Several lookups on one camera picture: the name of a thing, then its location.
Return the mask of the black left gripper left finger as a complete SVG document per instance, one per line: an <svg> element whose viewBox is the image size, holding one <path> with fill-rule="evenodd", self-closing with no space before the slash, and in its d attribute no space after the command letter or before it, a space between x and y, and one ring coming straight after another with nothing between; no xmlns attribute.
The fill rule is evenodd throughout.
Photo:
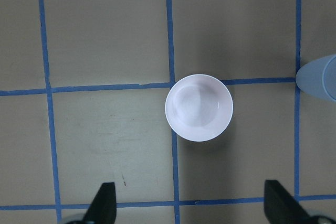
<svg viewBox="0 0 336 224"><path fill-rule="evenodd" d="M115 223L117 217L117 200L115 183L103 183L81 223Z"/></svg>

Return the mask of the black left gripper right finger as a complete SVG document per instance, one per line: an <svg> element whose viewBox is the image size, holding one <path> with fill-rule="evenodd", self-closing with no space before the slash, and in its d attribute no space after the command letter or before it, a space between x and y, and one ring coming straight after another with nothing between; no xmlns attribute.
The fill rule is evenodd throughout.
<svg viewBox="0 0 336 224"><path fill-rule="evenodd" d="M277 180L264 183L264 214L271 224L335 223L325 215L310 215Z"/></svg>

